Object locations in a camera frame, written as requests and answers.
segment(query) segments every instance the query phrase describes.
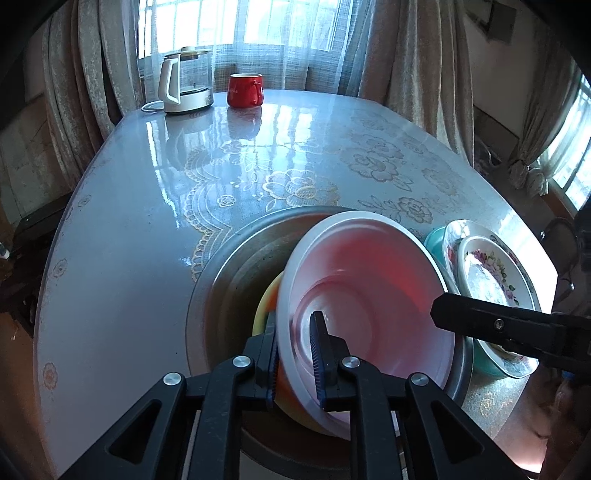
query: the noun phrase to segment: white kettle handle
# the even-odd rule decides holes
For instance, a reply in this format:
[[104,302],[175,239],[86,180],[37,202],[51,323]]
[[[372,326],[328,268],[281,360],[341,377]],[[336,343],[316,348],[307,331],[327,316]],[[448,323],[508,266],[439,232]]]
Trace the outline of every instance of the white kettle handle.
[[158,84],[158,98],[164,103],[181,104],[179,58],[167,59],[162,63],[160,82]]

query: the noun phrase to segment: triangular cutout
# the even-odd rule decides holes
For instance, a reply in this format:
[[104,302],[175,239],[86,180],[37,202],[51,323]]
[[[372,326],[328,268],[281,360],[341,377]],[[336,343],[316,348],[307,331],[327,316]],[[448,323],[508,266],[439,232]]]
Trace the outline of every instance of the triangular cutout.
[[482,453],[482,445],[468,432],[441,402],[431,403],[443,446],[450,463],[456,464]]
[[121,436],[113,442],[109,453],[136,465],[140,464],[161,406],[160,401],[150,402]]

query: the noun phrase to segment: metal basin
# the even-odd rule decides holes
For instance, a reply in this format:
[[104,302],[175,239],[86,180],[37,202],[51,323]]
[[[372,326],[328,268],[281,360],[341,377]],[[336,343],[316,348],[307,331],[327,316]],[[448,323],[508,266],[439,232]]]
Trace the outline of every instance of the metal basin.
[[[189,305],[186,339],[192,375],[242,352],[260,298],[298,241],[324,218],[347,210],[313,206],[274,212],[246,225],[219,248],[203,269]],[[472,339],[456,336],[445,391],[460,405],[470,383],[472,355]],[[350,478],[348,441],[313,432],[279,408],[243,413],[242,450],[290,478]]]

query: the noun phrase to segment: kettle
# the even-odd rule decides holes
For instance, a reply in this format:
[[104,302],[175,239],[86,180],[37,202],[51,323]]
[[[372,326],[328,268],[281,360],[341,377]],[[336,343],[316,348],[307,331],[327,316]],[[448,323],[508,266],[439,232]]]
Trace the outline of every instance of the kettle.
[[183,47],[164,56],[158,97],[167,113],[186,113],[213,103],[212,53]]

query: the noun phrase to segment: screw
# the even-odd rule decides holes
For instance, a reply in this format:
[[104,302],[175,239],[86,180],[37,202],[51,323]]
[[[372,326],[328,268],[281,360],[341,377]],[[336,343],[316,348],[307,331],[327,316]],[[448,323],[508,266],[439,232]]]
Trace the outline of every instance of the screw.
[[410,381],[419,387],[424,387],[429,383],[429,377],[425,374],[413,374]]
[[357,368],[359,365],[361,365],[361,362],[356,356],[346,356],[343,358],[343,366],[346,368]]
[[162,381],[167,385],[178,385],[182,379],[183,377],[181,377],[180,374],[171,372],[166,374]]
[[251,364],[251,359],[248,358],[246,355],[238,355],[238,356],[234,357],[234,360],[232,360],[232,363],[234,364],[235,367],[246,368],[246,367],[248,367],[248,365]]

